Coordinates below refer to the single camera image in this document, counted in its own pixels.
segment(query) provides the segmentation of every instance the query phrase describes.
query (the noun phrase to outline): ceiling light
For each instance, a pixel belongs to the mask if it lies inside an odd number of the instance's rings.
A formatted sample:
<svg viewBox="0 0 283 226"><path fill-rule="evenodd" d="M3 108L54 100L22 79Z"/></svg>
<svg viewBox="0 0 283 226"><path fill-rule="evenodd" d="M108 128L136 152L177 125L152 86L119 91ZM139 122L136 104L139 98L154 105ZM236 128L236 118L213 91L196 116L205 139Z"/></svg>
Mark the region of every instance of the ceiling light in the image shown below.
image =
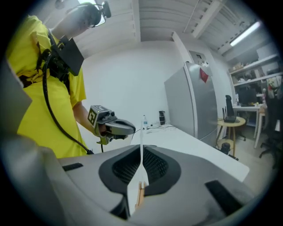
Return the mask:
<svg viewBox="0 0 283 226"><path fill-rule="evenodd" d="M245 37L247 37L249 34L254 32L256 29L260 27L260 22L255 22L253 25L251 25L247 30L245 30L243 33L241 33L237 38L235 38L233 41L230 42L231 46L235 46L240 41L242 41Z"/></svg>
<svg viewBox="0 0 283 226"><path fill-rule="evenodd" d="M78 2L79 2L80 4L85 3L85 2L90 2L90 3L92 3L92 4L96 4L96 1L95 1L95 0L89 0L89 1L87 1L87 0L78 0Z"/></svg>

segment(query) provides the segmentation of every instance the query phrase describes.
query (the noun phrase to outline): cable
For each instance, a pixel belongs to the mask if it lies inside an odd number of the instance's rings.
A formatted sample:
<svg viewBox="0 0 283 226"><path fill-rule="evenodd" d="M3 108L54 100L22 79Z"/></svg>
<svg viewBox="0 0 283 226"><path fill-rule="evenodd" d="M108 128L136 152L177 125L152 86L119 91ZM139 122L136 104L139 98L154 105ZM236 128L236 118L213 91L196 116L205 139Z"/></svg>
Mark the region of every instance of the cable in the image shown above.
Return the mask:
<svg viewBox="0 0 283 226"><path fill-rule="evenodd" d="M189 18L189 21L187 22L187 25L186 25L186 27L185 27L185 29L184 29L183 33L185 33L185 31L186 31L187 27L189 26L189 23L190 23L191 19L193 18L193 14L194 14L195 9L197 8L197 6L198 6L199 2L200 2L200 0L198 0L198 1L196 2L195 7L194 7L194 10L193 10L193 12L191 13L191 16L190 16L190 18Z"/></svg>
<svg viewBox="0 0 283 226"><path fill-rule="evenodd" d="M66 136L68 137L69 139L71 139L72 141L76 142L77 144L79 144L83 149L86 150L87 154L93 154L93 152L89 149L86 148L86 146L84 146L82 143L80 143L79 141L77 141L75 138L73 138L70 134L68 134L62 127L61 125L59 124L59 122L57 121L52 109L51 109L51 106L50 106L50 103L49 103L49 99L48 99L48 90L47 90L47 75L46 75L46 72L47 72L47 67L48 67L48 64L49 64L49 61L51 59L51 55L49 55L46 59L46 62L45 64L43 65L43 69L42 69L42 72L43 72L43 76L42 76L42 87L43 87L43 94L44 94L44 99L45 99L45 102L46 102L46 105L47 105L47 108L50 112L50 115L53 119L53 121L55 122L55 124L57 125L57 127L60 129L60 131Z"/></svg>
<svg viewBox="0 0 283 226"><path fill-rule="evenodd" d="M141 130L141 129L138 129L137 131L140 131L140 130ZM136 131L136 132L137 132L137 131ZM136 132L134 132L134 134L135 134ZM133 136L132 136L132 140L133 140L134 134L133 134Z"/></svg>
<svg viewBox="0 0 283 226"><path fill-rule="evenodd" d="M175 127L175 126L156 127L156 128L151 128L151 127L150 127L150 129L165 129L165 128L169 128L169 127Z"/></svg>

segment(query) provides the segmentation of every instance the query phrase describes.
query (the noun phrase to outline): white table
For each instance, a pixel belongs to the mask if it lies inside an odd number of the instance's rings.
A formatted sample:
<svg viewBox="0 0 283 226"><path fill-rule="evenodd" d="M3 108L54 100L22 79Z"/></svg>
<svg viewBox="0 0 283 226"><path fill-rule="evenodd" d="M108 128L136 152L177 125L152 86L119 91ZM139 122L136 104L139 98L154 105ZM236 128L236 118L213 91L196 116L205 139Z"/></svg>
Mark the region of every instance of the white table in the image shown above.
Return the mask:
<svg viewBox="0 0 283 226"><path fill-rule="evenodd" d="M140 144L140 131L135 133L131 144ZM148 134L144 134L143 144L202 157L241 182L249 173L249 168L244 164L175 127L150 129Z"/></svg>
<svg viewBox="0 0 283 226"><path fill-rule="evenodd" d="M256 112L256 128L255 132L253 135L253 138L256 138L256 132L258 129L258 124L259 124L259 110L260 110L260 105L259 106L249 106L249 107L241 107L241 106L233 106L233 109L235 111L251 111L251 112Z"/></svg>

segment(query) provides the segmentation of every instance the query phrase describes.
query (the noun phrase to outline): red sticker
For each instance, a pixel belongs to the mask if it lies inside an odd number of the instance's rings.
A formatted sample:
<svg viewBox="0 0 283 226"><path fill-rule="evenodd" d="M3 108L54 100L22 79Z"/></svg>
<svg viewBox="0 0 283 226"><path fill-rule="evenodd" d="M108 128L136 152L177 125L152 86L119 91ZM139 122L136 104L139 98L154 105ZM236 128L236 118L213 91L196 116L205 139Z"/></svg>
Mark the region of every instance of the red sticker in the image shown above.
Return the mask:
<svg viewBox="0 0 283 226"><path fill-rule="evenodd" d="M208 79L208 75L203 71L203 69L200 69L199 72L201 79L204 81L204 83L206 83Z"/></svg>

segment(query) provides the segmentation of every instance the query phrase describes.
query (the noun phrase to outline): black office chair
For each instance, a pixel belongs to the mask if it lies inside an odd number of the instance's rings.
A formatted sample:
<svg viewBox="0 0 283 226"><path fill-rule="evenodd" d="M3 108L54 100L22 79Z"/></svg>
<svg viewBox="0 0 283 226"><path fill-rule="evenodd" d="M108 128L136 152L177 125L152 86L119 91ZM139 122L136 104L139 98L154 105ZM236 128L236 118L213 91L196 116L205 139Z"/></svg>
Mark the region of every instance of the black office chair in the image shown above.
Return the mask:
<svg viewBox="0 0 283 226"><path fill-rule="evenodd" d="M268 140L261 144L260 147L267 146L268 149L263 151L260 154L260 158L264 154L272 154L274 159L274 165L273 169L277 168L279 165L279 158L278 158L278 152L281 152L281 149L279 148L281 138L282 138L282 104L283 104L283 98L277 99L277 97L270 99L268 97L268 94L266 94L265 101L267 104L267 117L268 117L268 124L265 129L265 132L268 135ZM280 131L275 131L277 120L280 120Z"/></svg>

